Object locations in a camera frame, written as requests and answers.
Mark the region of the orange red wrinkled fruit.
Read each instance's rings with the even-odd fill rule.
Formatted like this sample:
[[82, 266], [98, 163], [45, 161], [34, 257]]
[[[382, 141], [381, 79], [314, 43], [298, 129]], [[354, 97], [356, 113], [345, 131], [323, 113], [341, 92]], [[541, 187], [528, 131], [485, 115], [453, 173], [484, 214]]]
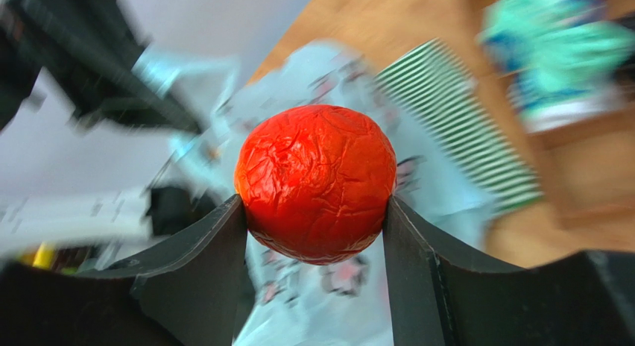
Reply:
[[258, 242], [301, 262], [328, 265], [359, 254], [381, 233], [397, 184], [396, 154], [363, 113], [295, 107], [248, 134], [234, 184]]

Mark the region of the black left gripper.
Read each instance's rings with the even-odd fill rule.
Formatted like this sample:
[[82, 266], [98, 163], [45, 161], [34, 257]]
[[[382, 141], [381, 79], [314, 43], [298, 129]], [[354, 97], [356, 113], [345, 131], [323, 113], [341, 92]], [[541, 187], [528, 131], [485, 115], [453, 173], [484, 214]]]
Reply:
[[193, 111], [154, 92], [133, 72], [146, 48], [118, 0], [1, 0], [1, 125], [34, 97], [46, 70], [84, 128], [107, 119], [129, 128], [201, 134]]

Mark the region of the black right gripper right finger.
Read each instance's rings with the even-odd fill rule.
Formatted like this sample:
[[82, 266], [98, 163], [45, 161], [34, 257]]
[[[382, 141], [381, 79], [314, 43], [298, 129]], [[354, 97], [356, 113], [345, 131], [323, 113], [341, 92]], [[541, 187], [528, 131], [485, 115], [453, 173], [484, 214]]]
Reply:
[[491, 257], [392, 198], [383, 229], [396, 345], [632, 345], [634, 256], [534, 268]]

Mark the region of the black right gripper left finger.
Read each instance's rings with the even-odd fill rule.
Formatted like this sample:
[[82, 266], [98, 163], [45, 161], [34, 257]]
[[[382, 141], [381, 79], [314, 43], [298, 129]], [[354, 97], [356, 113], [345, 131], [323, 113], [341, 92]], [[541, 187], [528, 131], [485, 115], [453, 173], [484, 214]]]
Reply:
[[239, 196], [103, 271], [1, 267], [3, 345], [230, 345], [247, 228]]

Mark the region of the light blue printed plastic bag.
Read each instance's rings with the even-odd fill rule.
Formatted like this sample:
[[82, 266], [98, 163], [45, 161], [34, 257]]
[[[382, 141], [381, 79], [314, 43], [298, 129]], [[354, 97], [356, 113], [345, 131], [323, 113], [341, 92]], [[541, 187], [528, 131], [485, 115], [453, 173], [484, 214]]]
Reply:
[[[175, 163], [220, 199], [247, 170], [247, 205], [307, 251], [351, 251], [395, 194], [478, 247], [494, 198], [469, 182], [431, 132], [380, 92], [361, 55], [318, 40], [281, 69], [226, 95], [199, 139], [171, 141]], [[392, 345], [384, 244], [311, 265], [247, 238], [255, 303], [236, 345]]]

